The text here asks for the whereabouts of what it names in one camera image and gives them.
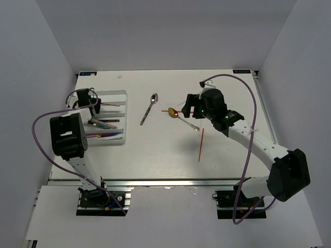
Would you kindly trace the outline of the silver spoon iridescent handle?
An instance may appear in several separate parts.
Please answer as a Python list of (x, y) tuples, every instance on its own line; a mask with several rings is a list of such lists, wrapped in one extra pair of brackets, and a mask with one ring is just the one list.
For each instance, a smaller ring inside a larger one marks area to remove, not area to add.
[(172, 117), (172, 118), (175, 118), (175, 119), (179, 119), (181, 121), (183, 121), (185, 124), (187, 124), (189, 127), (193, 128), (196, 132), (199, 132), (200, 128), (191, 124), (190, 122), (186, 121), (185, 119), (181, 118), (179, 116), (179, 113), (177, 110), (175, 110), (174, 108), (170, 107), (168, 108), (168, 113), (169, 115)]

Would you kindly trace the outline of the knife with teal handle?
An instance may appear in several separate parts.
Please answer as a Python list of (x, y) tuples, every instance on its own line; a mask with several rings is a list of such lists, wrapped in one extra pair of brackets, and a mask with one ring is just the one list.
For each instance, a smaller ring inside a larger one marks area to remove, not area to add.
[(90, 125), (96, 127), (96, 128), (99, 128), (99, 129), (113, 129), (112, 127), (109, 127), (107, 125), (104, 125), (104, 124), (99, 124), (99, 123), (92, 123), (92, 122), (89, 122)]

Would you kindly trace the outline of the fork with pink handle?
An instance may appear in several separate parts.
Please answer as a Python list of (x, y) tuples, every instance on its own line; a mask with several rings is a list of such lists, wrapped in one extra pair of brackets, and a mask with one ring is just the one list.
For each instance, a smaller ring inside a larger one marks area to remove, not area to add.
[(109, 124), (107, 122), (103, 122), (103, 121), (100, 121), (100, 120), (97, 120), (97, 119), (91, 119), (89, 121), (89, 123), (92, 123), (94, 125), (104, 126), (104, 127), (109, 128), (109, 129), (117, 129), (117, 126), (114, 126), (112, 124)]

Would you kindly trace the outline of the silver spoon patterned handle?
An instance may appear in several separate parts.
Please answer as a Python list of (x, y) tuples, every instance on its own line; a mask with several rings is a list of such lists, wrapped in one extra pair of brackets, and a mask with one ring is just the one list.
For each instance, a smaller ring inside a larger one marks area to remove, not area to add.
[(144, 116), (143, 116), (143, 118), (142, 118), (142, 120), (141, 120), (141, 122), (140, 122), (140, 125), (141, 125), (141, 126), (144, 124), (144, 122), (145, 122), (145, 120), (146, 120), (148, 114), (150, 113), (150, 111), (151, 111), (153, 105), (156, 104), (157, 101), (158, 101), (158, 94), (157, 94), (157, 93), (152, 94), (152, 96), (151, 96), (151, 98), (150, 98), (150, 104), (149, 104), (149, 107), (147, 108), (147, 110), (146, 110), (146, 112), (145, 112), (145, 114), (144, 114)]

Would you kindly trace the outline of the gold spoon pink handle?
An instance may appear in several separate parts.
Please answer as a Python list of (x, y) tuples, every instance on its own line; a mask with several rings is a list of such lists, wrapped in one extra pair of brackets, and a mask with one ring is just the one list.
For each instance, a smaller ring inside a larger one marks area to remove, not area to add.
[(114, 104), (114, 103), (106, 103), (106, 102), (102, 102), (101, 105), (105, 105), (105, 106), (115, 106), (115, 107), (120, 107), (120, 104)]

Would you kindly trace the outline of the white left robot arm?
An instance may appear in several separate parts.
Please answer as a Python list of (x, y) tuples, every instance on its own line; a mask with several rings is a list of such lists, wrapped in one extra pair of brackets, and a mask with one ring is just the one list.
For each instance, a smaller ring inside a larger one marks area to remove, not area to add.
[(93, 92), (91, 88), (77, 90), (78, 109), (50, 119), (51, 142), (55, 155), (69, 163), (80, 178), (81, 194), (97, 206), (104, 206), (109, 201), (109, 193), (87, 155), (88, 141), (84, 130), (84, 124), (95, 115), (95, 105), (100, 102), (97, 97), (90, 96)]

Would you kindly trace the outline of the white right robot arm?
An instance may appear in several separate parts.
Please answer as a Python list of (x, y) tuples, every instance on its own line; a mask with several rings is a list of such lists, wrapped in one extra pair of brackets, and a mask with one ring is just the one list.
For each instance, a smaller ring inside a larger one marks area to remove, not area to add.
[(220, 90), (188, 94), (182, 113), (186, 118), (207, 118), (217, 131), (251, 149), (269, 170), (268, 176), (249, 178), (241, 187), (234, 187), (233, 198), (238, 205), (245, 206), (253, 197), (262, 196), (273, 196), (286, 202), (310, 185), (305, 153), (300, 149), (289, 150), (255, 131), (244, 116), (227, 108)]

